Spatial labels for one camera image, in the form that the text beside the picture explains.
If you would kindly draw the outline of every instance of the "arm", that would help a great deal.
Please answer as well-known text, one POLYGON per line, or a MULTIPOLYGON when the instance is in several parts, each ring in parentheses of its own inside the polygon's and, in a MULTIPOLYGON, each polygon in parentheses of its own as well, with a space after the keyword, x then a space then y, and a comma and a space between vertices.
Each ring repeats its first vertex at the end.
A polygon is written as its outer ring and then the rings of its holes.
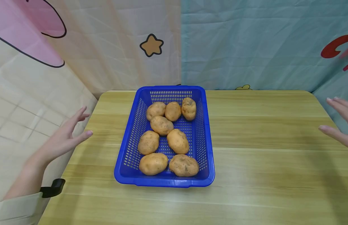
POLYGON ((86 107, 82 107, 26 161, 20 175, 10 187, 3 200, 38 193, 43 181, 44 171, 48 164, 59 156, 69 152, 93 134, 92 131, 86 131, 75 138, 72 135, 75 125, 89 116, 89 114, 84 114, 85 110, 86 107))
MULTIPOLYGON (((333 99, 327 98, 327 103, 330 106, 332 106, 335 110, 337 110, 337 112, 348 123, 348 102, 347 101, 340 99, 338 97, 334 97, 333 99)), ((319 130, 348 147, 348 135, 340 132, 337 129, 331 128, 329 126, 324 126, 324 125, 319 126, 319 130)))

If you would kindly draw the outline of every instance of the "beige sleeve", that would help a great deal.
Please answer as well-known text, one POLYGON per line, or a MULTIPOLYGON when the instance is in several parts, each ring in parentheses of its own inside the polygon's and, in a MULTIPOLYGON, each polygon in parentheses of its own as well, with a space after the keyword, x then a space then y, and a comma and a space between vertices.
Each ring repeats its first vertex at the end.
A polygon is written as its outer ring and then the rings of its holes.
POLYGON ((38 222, 43 193, 16 197, 0 202, 0 225, 34 225, 38 222))

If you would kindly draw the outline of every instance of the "basket mesh holes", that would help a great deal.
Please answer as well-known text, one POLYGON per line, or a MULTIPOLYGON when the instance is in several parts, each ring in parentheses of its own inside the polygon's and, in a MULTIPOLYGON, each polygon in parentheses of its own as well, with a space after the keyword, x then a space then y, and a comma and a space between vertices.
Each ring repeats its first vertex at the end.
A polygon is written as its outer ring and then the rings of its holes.
POLYGON ((207 167, 207 149, 205 146, 204 115, 202 101, 197 103, 197 115, 195 119, 196 128, 196 152, 199 171, 207 167))
POLYGON ((159 91, 150 92, 152 102, 164 102, 168 104, 169 102, 178 102, 182 105, 182 101, 186 97, 191 97, 191 91, 159 91))
MULTIPOLYGON (((182 100, 185 97, 191 97, 191 91, 155 91, 150 92, 152 102, 169 102, 177 101, 179 105, 182 104, 182 100)), ((140 136, 146 131, 146 109, 147 106, 142 99, 139 100, 138 109, 135 113, 134 125, 129 136, 129 145, 125 153, 124 165, 139 169, 139 162, 142 155, 138 152, 137 146, 140 136)), ((196 130, 196 159, 199 164, 199 171, 207 167, 207 150, 205 146, 205 133, 204 133, 204 118, 201 99, 197 102, 197 118, 195 124, 187 121, 181 116, 176 122, 174 122, 174 128, 177 128, 185 133, 189 142, 188 156, 193 157, 193 139, 192 139, 192 126, 195 126, 196 130)), ((156 153, 163 153, 168 157, 168 162, 172 159, 175 152, 169 147, 166 137, 160 137, 159 148, 156 153)))
POLYGON ((129 137, 128 149, 125 153, 125 159, 127 162, 124 165, 139 169, 139 162, 141 159, 141 154, 138 152, 138 143, 140 136, 146 131, 146 109, 147 106, 144 104, 143 100, 139 100, 138 109, 136 111, 136 116, 134 118, 133 129, 129 137))

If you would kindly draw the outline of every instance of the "table surface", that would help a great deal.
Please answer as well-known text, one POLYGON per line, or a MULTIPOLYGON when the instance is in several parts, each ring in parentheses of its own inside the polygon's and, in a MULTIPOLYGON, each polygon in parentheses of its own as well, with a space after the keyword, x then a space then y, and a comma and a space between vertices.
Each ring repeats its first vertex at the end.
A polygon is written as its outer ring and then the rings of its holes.
POLYGON ((209 187, 119 184, 113 171, 135 92, 104 93, 40 225, 347 225, 348 149, 305 91, 207 91, 215 180, 209 187))

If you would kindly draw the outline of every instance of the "potato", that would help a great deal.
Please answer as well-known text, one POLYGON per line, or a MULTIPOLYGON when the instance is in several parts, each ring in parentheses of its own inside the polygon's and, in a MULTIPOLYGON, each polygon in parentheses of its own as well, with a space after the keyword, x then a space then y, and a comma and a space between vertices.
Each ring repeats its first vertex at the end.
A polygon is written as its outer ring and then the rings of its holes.
POLYGON ((166 136, 168 145, 176 154, 187 154, 189 151, 189 142, 185 133, 179 129, 174 129, 166 136))
POLYGON ((154 131, 148 130, 140 137, 138 151, 147 155, 155 152, 159 147, 159 135, 154 131))
POLYGON ((175 155, 169 163, 169 169, 177 176, 195 176, 199 172, 199 164, 187 155, 175 155))
POLYGON ((196 116, 196 103, 193 99, 186 97, 182 102, 182 114, 183 116, 191 121, 195 119, 196 116))
POLYGON ((182 109, 177 102, 170 102, 165 108, 165 117, 172 122, 175 122, 182 115, 182 109))
POLYGON ((161 136, 167 135, 174 129, 173 123, 162 116, 154 116, 150 121, 150 127, 161 136))
POLYGON ((151 153, 141 158, 139 170, 148 176, 161 173, 168 165, 168 157, 162 153, 151 153))
POLYGON ((146 119, 151 121, 154 116, 164 116, 165 107, 164 102, 154 102, 146 110, 146 119))

